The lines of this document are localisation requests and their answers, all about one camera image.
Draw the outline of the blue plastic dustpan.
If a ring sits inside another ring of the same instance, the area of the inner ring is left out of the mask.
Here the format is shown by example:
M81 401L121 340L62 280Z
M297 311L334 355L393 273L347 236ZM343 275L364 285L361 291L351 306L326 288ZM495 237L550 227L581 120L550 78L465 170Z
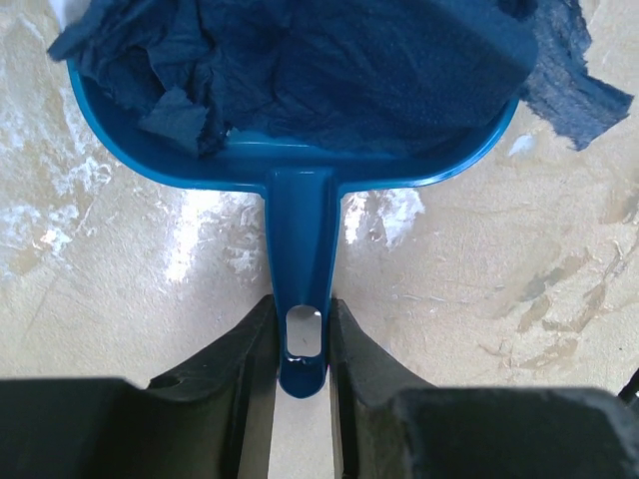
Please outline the blue plastic dustpan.
M279 321L280 385L307 398L325 382L328 313L341 224L349 193L418 188L467 170L507 130L517 99L486 126L421 157L335 153L255 132L232 133L205 160L188 157L139 130L136 115L116 105L67 64L76 102L102 145L137 174L184 190L242 192L265 201L266 242Z

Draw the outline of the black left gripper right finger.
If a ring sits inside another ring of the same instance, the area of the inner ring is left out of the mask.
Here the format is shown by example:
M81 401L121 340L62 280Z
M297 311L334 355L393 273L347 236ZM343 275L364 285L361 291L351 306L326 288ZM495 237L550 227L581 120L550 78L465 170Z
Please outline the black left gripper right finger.
M634 478L638 416L595 388L436 387L344 301L329 317L338 478Z

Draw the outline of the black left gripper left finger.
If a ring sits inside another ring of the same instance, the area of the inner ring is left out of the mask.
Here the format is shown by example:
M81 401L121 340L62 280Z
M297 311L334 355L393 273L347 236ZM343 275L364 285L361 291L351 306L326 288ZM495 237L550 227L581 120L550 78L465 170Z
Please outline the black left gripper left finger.
M5 379L5 478L263 478L278 335L264 296L229 332L140 388L115 377Z

